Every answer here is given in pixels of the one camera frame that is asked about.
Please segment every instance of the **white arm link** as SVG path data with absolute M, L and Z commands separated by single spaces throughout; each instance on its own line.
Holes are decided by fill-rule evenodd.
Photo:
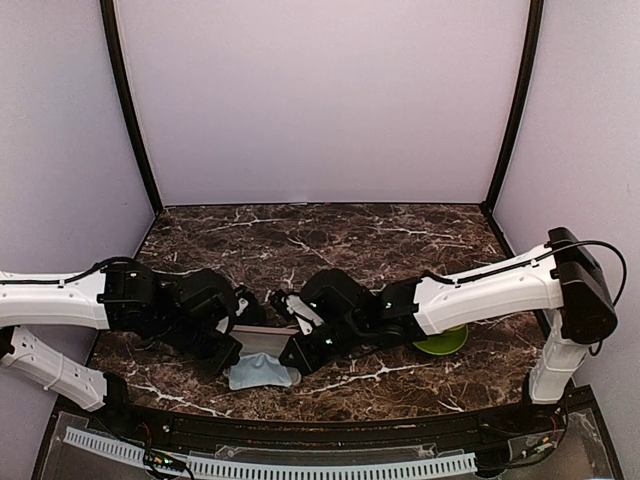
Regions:
M 447 278 L 456 280 L 496 270 L 548 252 L 539 246 L 531 251 L 487 267 L 469 270 Z M 556 268 L 553 256 L 537 266 L 515 268 L 474 282 L 445 285 L 428 277 L 416 286 L 414 317 L 427 335 L 437 335 L 453 327 L 485 318 L 527 310 L 552 309 L 563 305 L 560 282 L 552 278 Z
M 3 367 L 19 370 L 45 390 L 52 390 L 93 412 L 104 406 L 107 381 L 102 372 L 84 367 L 42 343 L 29 330 L 16 327 L 15 351 L 0 359 Z
M 73 274 L 25 275 L 0 272 L 0 280 L 53 280 Z M 0 328 L 13 325 L 79 325 L 108 330 L 107 312 L 97 301 L 104 293 L 104 273 L 96 272 L 59 285 L 0 284 Z
M 558 310 L 551 313 L 551 333 L 529 377 L 529 396 L 536 404 L 554 404 L 562 398 L 564 388 L 589 350 L 589 345 L 562 338 L 562 315 Z

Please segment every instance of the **white cable tray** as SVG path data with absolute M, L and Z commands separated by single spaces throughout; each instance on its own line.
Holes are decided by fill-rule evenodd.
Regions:
M 64 442 L 116 462 L 144 468 L 144 450 L 120 440 L 68 427 Z M 380 465 L 326 467 L 240 463 L 168 453 L 186 462 L 196 478 L 205 480 L 423 480 L 477 471 L 473 453 Z

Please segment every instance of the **wire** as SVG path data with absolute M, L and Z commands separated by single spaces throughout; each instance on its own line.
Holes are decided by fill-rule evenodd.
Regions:
M 432 272 L 431 270 L 425 270 L 424 272 L 422 272 L 422 276 L 423 277 L 429 277 L 431 280 L 435 280 L 436 282 L 443 283 L 445 285 L 455 285 L 456 284 L 456 282 L 454 282 L 450 278 L 442 277 L 442 276 L 438 275 L 437 273 Z
M 592 357 L 597 357 L 598 354 L 600 353 L 600 350 L 602 350 L 603 343 L 604 342 L 600 340 L 595 350 L 593 350 L 593 346 L 589 347 L 589 355 L 591 355 Z
M 520 453 L 519 456 L 517 456 L 516 458 L 503 463 L 503 464 L 499 464 L 499 465 L 483 465 L 480 463 L 477 463 L 478 468 L 480 468 L 481 470 L 515 470 L 518 468 L 528 468 L 528 467 L 532 467 L 534 465 L 537 465 L 543 461 L 545 461 L 547 458 L 549 458 L 551 456 L 551 454 L 553 452 L 555 452 L 558 447 L 560 446 L 560 444 L 562 443 L 562 441 L 564 440 L 565 436 L 567 435 L 567 430 L 569 429 L 569 404 L 567 401 L 567 395 L 565 394 L 564 397 L 564 411 L 565 411 L 565 427 L 564 430 L 562 430 L 562 433 L 560 434 L 560 437 L 556 440 L 555 445 L 548 447 L 546 450 L 541 451 L 539 453 L 545 453 L 545 455 L 543 455 L 542 457 L 534 460 L 533 462 L 527 462 L 527 463 L 518 463 L 521 462 L 522 460 L 526 459 L 527 456 L 529 455 L 538 455 L 539 453 L 536 453 L 536 450 L 538 450 L 539 448 L 543 447 L 544 445 L 547 445 L 547 439 L 545 438 L 543 443 L 540 445 L 536 445 L 534 447 L 530 447 L 527 450 L 523 451 L 522 453 Z M 557 423 L 556 420 L 553 416 L 549 417 L 549 419 L 553 422 L 554 425 L 554 433 L 552 433 L 552 437 L 557 433 Z
M 124 438 L 121 435 L 118 435 L 117 433 L 113 432 L 109 427 L 107 427 L 104 422 L 102 422 L 102 420 L 100 420 L 98 417 L 94 417 L 95 420 L 102 426 L 102 428 L 104 428 L 107 433 L 109 433 L 111 436 L 115 437 L 116 439 L 120 440 L 121 442 L 127 443 L 129 445 L 133 445 L 134 447 L 137 448 L 141 448 L 139 442 L 135 442 L 133 440 L 129 440 L 127 438 Z M 193 471 L 191 471 L 191 469 L 189 468 L 189 466 L 186 464 L 186 462 L 183 462 L 182 460 L 178 460 L 174 457 L 172 457 L 171 455 L 169 455 L 168 453 L 165 452 L 161 452 L 159 450 L 153 449 L 151 448 L 151 444 L 153 441 L 153 438 L 151 436 L 151 430 L 149 429 L 149 426 L 142 422 L 138 425 L 139 427 L 142 427 L 145 430 L 146 433 L 146 437 L 147 440 L 146 442 L 144 442 L 144 454 L 142 456 L 143 460 L 142 463 L 145 467 L 148 467 L 151 469 L 151 471 L 153 472 L 153 474 L 149 473 L 149 470 L 147 470 L 146 468 L 144 468 L 144 471 L 147 473 L 147 475 L 149 475 L 152 478 L 155 478 L 157 480 L 172 480 L 174 478 L 178 478 L 180 477 L 180 475 L 182 475 L 182 473 L 187 472 L 187 474 L 189 475 L 189 478 L 191 480 L 195 480 L 195 477 L 193 475 Z M 155 464 L 151 461 L 148 461 L 148 457 L 149 456 L 155 456 L 155 457 L 159 457 L 159 458 L 166 458 L 169 459 L 172 463 L 177 463 L 178 465 L 184 465 L 184 469 L 183 471 L 178 474 L 178 475 L 168 475 L 165 472 L 161 472 L 159 471 Z
M 302 320 L 303 322 L 305 322 L 306 324 L 308 324 L 311 329 L 313 330 L 314 328 L 316 328 L 316 324 L 313 323 L 313 321 L 307 317 L 305 317 L 304 315 L 302 315 L 301 313 L 296 312 L 295 310 L 293 310 L 293 315 L 295 317 L 298 317 L 300 320 Z
M 118 262 L 132 263 L 132 262 L 135 262 L 135 260 L 130 257 L 111 257 L 96 263 L 89 270 L 85 270 L 84 272 L 74 275 L 73 277 L 60 278 L 58 280 L 36 280 L 36 279 L 0 280 L 0 285 L 64 285 L 65 283 L 73 283 L 73 282 L 82 280 L 83 278 L 88 277 L 92 273 L 95 273 L 104 267 L 108 267 L 109 265 L 113 263 L 118 263 Z

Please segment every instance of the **black metal frame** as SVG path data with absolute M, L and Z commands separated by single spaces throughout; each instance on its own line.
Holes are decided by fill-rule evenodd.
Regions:
M 590 408 L 596 418 L 607 457 L 615 479 L 623 479 L 611 438 L 602 419 L 591 387 L 568 393 L 569 412 Z M 504 437 L 496 437 L 479 428 L 487 414 L 514 411 L 517 404 L 475 412 L 419 417 L 405 420 L 375 422 L 297 423 L 274 421 L 232 420 L 189 415 L 133 406 L 135 415 L 150 428 L 154 445 L 163 450 L 188 454 L 195 450 L 214 453 L 221 446 L 271 448 L 278 450 L 336 450 L 390 448 L 408 445 L 435 444 L 438 451 L 463 449 L 467 452 L 489 452 L 506 447 Z M 92 414 L 61 398 L 49 418 L 45 438 L 33 471 L 37 480 L 60 412 L 90 420 L 89 427 L 104 431 Z M 144 440 L 142 431 L 129 437 Z
M 500 147 L 500 154 L 496 163 L 491 185 L 487 198 L 484 201 L 486 210 L 491 214 L 498 203 L 498 197 L 502 185 L 504 184 L 509 162 L 513 155 L 513 147 L 516 143 L 524 106 L 527 101 L 527 93 L 529 91 L 529 83 L 531 83 L 531 74 L 533 73 L 533 63 L 536 56 L 536 48 L 538 46 L 538 37 L 540 36 L 540 25 L 542 24 L 542 9 L 544 0 L 531 0 L 529 6 L 529 20 L 527 21 L 527 33 L 524 39 L 524 47 L 522 50 L 522 59 L 520 60 L 520 70 L 518 71 L 518 81 L 516 90 L 513 94 L 513 102 L 511 111 L 509 112 L 509 120 L 507 128 Z
M 118 90 L 122 115 L 127 125 L 129 140 L 131 141 L 133 153 L 138 163 L 144 188 L 147 191 L 147 197 L 149 197 L 151 207 L 157 215 L 163 209 L 162 200 L 156 181 L 153 178 L 153 171 L 151 170 L 149 157 L 144 147 L 138 117 L 136 116 L 133 105 L 133 98 L 131 96 L 131 89 L 129 88 L 127 71 L 122 54 L 122 46 L 120 45 L 120 36 L 118 35 L 118 23 L 113 0 L 100 0 L 100 8 L 102 10 L 102 23 L 104 24 L 104 34 L 109 49 L 109 58 L 111 59 L 113 79 L 115 80 L 116 89 Z

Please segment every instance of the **vertical black pole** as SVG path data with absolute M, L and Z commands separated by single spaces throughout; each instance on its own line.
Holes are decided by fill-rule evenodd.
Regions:
M 527 100 L 529 83 L 531 82 L 536 47 L 538 46 L 543 6 L 544 0 L 531 0 L 529 6 L 527 33 L 524 39 L 524 48 L 522 50 L 522 59 L 520 60 L 520 70 L 518 72 L 516 90 L 513 95 L 513 103 L 511 104 L 511 112 L 509 113 L 509 120 L 507 121 L 507 128 L 504 133 L 504 139 L 502 140 L 502 147 L 498 155 L 496 169 L 493 172 L 489 192 L 484 201 L 484 208 L 489 213 L 493 213 L 496 203 L 498 202 L 500 190 L 502 189 L 504 178 L 509 168 L 509 161 L 513 154 L 513 147 L 518 136 L 518 129 L 520 128 L 520 121 L 522 120 L 522 113 L 524 112 L 524 106 Z
M 120 97 L 122 114 L 127 125 L 129 139 L 131 140 L 131 146 L 133 147 L 133 153 L 136 157 L 136 162 L 138 163 L 138 169 L 142 176 L 144 188 L 147 191 L 147 196 L 149 197 L 149 202 L 151 202 L 153 211 L 157 215 L 162 211 L 162 200 L 160 199 L 160 193 L 158 192 L 158 187 L 153 178 L 151 164 L 149 163 L 149 157 L 147 156 L 147 151 L 144 148 L 142 134 L 140 133 L 140 126 L 138 125 L 138 117 L 136 116 L 136 112 L 133 107 L 133 99 L 131 97 L 131 90 L 129 89 L 129 81 L 127 79 L 127 72 L 124 66 L 124 58 L 122 56 L 120 36 L 118 35 L 118 24 L 116 22 L 116 12 L 113 0 L 100 0 L 100 7 L 102 9 L 104 34 L 107 38 L 107 47 L 109 48 L 109 57 L 111 58 L 113 78 L 116 82 L 118 97 Z

